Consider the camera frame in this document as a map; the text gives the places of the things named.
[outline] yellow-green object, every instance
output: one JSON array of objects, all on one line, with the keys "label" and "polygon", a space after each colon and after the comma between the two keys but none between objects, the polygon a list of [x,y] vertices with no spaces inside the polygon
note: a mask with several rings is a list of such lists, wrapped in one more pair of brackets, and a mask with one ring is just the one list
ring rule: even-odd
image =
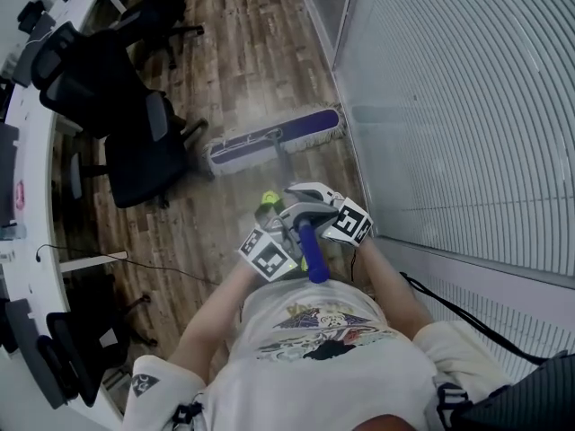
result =
[{"label": "yellow-green object", "polygon": [[261,197],[261,203],[263,205],[268,203],[275,205],[279,200],[279,195],[273,190],[266,191]]}]

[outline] black cable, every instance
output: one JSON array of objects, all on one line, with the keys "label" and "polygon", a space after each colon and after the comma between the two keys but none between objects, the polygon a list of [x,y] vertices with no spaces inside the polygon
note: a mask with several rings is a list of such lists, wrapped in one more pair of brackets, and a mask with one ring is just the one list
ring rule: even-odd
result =
[{"label": "black cable", "polygon": [[480,331],[485,337],[488,339],[493,340],[495,343],[500,345],[501,347],[507,349],[510,353],[513,353],[516,356],[522,357],[526,361],[529,361],[535,365],[541,365],[542,363],[548,361],[549,359],[546,357],[539,357],[534,356],[526,353],[525,351],[521,350],[519,347],[511,343],[508,339],[503,337],[501,334],[487,326],[484,322],[478,320],[475,316],[460,308],[454,303],[449,302],[448,300],[441,298],[439,295],[430,291],[427,287],[425,287],[422,283],[418,280],[413,279],[412,277],[407,276],[407,273],[400,271],[400,275],[402,275],[405,280],[417,291],[421,292],[422,294],[428,295],[436,299],[438,302],[444,304],[449,310],[454,312],[457,316],[459,316],[464,321],[468,322],[472,327],[476,328]]},{"label": "black cable", "polygon": [[166,271],[176,271],[178,273],[181,273],[182,275],[185,275],[187,277],[191,277],[193,279],[196,279],[198,281],[203,281],[204,283],[209,283],[213,286],[219,286],[219,283],[216,283],[214,281],[210,281],[209,279],[205,279],[204,277],[195,277],[193,275],[191,275],[190,273],[186,273],[185,271],[181,271],[180,269],[177,268],[169,268],[169,267],[153,267],[151,265],[146,265],[144,263],[139,263],[139,262],[135,262],[134,260],[129,260],[129,259],[117,259],[116,257],[114,257],[113,255],[109,255],[109,254],[103,254],[99,251],[89,251],[89,250],[85,250],[85,249],[75,249],[75,248],[69,248],[67,246],[55,246],[53,244],[42,244],[37,250],[36,250],[36,261],[40,262],[40,249],[42,248],[52,248],[52,249],[59,249],[59,250],[63,250],[63,251],[73,251],[73,252],[81,252],[83,254],[88,254],[92,257],[98,257],[98,256],[103,256],[103,257],[110,257],[114,260],[120,261],[120,262],[126,262],[126,263],[131,263],[132,265],[138,265],[139,267],[143,267],[143,268],[148,268],[148,269],[163,269]]},{"label": "black cable", "polygon": [[353,258],[351,259],[351,266],[350,266],[351,270],[350,270],[350,273],[349,273],[349,274],[350,274],[350,277],[351,277],[351,282],[352,282],[352,283],[354,282],[354,280],[353,280],[353,266],[356,264],[356,257],[357,257],[357,255],[358,255],[358,250],[357,250],[357,249],[354,249],[354,250],[353,250]]}]

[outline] wooden floor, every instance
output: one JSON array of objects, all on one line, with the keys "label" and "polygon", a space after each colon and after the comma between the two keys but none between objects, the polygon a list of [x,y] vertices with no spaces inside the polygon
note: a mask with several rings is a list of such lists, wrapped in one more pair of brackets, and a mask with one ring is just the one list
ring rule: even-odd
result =
[{"label": "wooden floor", "polygon": [[[158,53],[146,63],[142,77],[148,86],[166,91],[176,113],[189,122],[206,118],[206,139],[232,128],[250,129],[265,119],[271,122],[291,110],[337,103],[302,0],[187,0],[187,6],[186,23],[203,24],[205,34],[174,42],[175,70],[170,71],[167,56]],[[103,163],[102,143],[94,153],[95,160]],[[322,181],[363,204],[348,138],[294,154],[291,161],[298,180]],[[235,251],[251,231],[253,212],[268,189],[279,190],[277,161],[213,181],[190,172],[169,191],[170,206],[165,210],[154,202],[117,209],[108,180],[99,178],[93,199],[86,201],[95,210],[85,218],[87,224],[97,225],[101,251],[126,250],[134,261],[220,282],[238,260]],[[58,216],[66,217],[66,212]],[[323,248],[332,270],[348,277],[352,251],[337,243]],[[152,303],[136,310],[130,322],[159,345],[150,350],[133,344],[130,362],[149,352],[169,356],[213,290],[212,285],[177,272],[128,264],[113,265],[110,271],[126,301],[142,293],[152,297]],[[356,270],[356,284],[365,284],[361,267]],[[227,354],[227,347],[222,347],[212,375]]]}]

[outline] white t-shirt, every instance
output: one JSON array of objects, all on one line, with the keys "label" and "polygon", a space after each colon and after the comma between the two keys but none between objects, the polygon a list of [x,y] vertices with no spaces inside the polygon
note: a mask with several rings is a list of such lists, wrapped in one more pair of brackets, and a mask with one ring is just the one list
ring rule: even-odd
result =
[{"label": "white t-shirt", "polygon": [[380,415],[428,429],[424,409],[438,368],[481,400],[509,383],[464,326],[438,322],[413,342],[381,309],[337,281],[266,285],[246,301],[228,364],[208,386],[155,356],[134,365],[124,429],[172,429],[180,404],[198,402],[196,430],[350,431]]}]

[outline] person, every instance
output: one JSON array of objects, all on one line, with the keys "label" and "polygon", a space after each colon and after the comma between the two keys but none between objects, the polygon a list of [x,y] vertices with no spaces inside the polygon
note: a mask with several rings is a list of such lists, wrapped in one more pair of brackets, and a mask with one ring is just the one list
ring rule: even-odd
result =
[{"label": "person", "polygon": [[[136,361],[123,428],[429,429],[438,373],[474,402],[510,383],[469,326],[433,321],[373,239],[357,254],[379,305],[331,279],[272,282],[251,293],[257,272],[241,259],[167,361]],[[229,361],[210,382],[212,357],[242,304]]]}]

